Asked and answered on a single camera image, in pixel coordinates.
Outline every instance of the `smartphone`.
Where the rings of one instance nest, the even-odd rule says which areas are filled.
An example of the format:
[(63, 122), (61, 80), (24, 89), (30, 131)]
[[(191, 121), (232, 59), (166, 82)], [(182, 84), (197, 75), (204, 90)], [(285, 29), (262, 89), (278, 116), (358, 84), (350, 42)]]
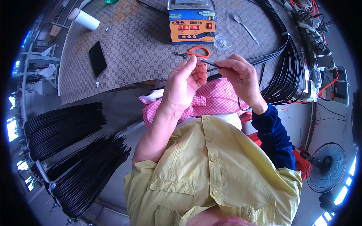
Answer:
[(94, 75), (97, 78), (107, 68), (107, 62), (99, 41), (90, 49), (89, 56)]

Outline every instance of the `plastic container lid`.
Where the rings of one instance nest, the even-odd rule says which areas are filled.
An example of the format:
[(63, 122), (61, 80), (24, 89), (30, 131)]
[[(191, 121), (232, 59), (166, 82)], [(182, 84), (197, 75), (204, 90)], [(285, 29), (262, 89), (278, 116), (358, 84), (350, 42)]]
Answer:
[(218, 34), (214, 38), (214, 45), (220, 51), (225, 51), (227, 48), (232, 46), (231, 40), (226, 34)]
[(74, 8), (73, 11), (69, 14), (68, 16), (68, 20), (75, 20), (75, 18), (77, 18), (77, 16), (80, 13), (80, 9), (78, 8)]

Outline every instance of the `hand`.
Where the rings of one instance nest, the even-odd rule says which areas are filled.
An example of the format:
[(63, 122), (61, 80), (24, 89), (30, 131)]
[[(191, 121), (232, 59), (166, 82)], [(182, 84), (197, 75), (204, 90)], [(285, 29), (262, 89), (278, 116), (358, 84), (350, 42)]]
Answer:
[(196, 90), (206, 84), (205, 64), (197, 65), (192, 55), (179, 64), (168, 76), (161, 104), (175, 112), (183, 112), (191, 105)]
[(231, 82), (237, 96), (249, 105), (254, 113), (261, 115), (268, 105), (260, 94), (258, 75), (255, 68), (238, 54), (229, 56), (226, 60), (215, 62), (223, 78)]

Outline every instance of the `navy blue sleeve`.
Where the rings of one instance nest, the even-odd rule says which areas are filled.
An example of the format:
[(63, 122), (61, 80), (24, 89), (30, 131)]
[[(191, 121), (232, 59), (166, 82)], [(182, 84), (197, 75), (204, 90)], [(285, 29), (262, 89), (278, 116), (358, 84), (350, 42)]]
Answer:
[(258, 131), (258, 137), (262, 142), (260, 147), (270, 158), (275, 168), (286, 167), (295, 170), (292, 143), (289, 141), (290, 137), (278, 117), (277, 109), (268, 104), (268, 110), (264, 114), (257, 115), (252, 112), (252, 117), (252, 125)]

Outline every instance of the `electric fan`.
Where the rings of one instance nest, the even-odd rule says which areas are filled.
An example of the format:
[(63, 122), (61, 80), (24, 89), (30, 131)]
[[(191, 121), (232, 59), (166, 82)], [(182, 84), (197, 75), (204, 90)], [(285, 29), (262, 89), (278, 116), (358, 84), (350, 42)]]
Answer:
[(346, 154), (339, 144), (330, 142), (322, 145), (309, 160), (309, 187), (318, 193), (329, 192), (341, 180), (345, 167)]

